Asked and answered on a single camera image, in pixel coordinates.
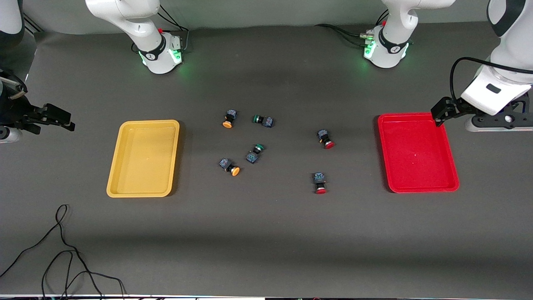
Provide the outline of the red push button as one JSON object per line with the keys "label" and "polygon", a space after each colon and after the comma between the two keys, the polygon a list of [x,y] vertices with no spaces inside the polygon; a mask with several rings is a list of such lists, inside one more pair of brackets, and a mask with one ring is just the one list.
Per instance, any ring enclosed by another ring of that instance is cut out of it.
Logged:
{"label": "red push button", "polygon": [[314,182],[316,194],[320,195],[320,194],[325,194],[327,192],[326,177],[323,172],[314,173],[313,182]]}
{"label": "red push button", "polygon": [[331,149],[335,146],[335,142],[331,140],[329,132],[326,129],[321,129],[316,134],[323,148]]}

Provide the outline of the red plastic tray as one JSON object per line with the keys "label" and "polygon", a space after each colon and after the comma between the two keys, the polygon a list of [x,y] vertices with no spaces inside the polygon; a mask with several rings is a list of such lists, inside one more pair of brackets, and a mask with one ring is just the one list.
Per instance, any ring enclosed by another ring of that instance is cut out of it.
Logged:
{"label": "red plastic tray", "polygon": [[395,193],[455,192],[460,182],[444,126],[430,112],[377,119],[388,187]]}

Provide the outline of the yellow plastic tray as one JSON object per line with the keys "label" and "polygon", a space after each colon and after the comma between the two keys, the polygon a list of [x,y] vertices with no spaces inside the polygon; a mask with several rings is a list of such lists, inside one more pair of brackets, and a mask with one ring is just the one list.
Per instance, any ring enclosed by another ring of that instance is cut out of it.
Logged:
{"label": "yellow plastic tray", "polygon": [[113,154],[108,196],[119,199],[170,195],[179,131],[175,120],[124,122]]}

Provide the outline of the dark grey table mat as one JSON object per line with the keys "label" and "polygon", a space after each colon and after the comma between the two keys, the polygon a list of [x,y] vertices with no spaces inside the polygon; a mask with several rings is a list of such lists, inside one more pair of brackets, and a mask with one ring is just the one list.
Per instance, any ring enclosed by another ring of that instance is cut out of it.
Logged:
{"label": "dark grey table mat", "polygon": [[[533,133],[447,121],[459,189],[388,189],[378,116],[429,111],[455,59],[498,44],[485,22],[422,24],[413,41],[381,70],[326,28],[197,30],[183,65],[154,75],[124,34],[41,34],[28,97],[76,129],[0,145],[0,273],[67,204],[67,241],[131,294],[532,299]],[[171,194],[109,197],[120,126],[152,120],[179,122]]]}

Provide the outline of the aluminium frame rail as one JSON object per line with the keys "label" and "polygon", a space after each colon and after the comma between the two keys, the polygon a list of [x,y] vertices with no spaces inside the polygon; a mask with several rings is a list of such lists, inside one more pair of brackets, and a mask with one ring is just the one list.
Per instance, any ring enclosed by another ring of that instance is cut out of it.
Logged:
{"label": "aluminium frame rail", "polygon": [[26,13],[22,13],[25,30],[30,34],[34,35],[35,33],[42,33],[44,29],[40,27],[36,22],[34,22]]}

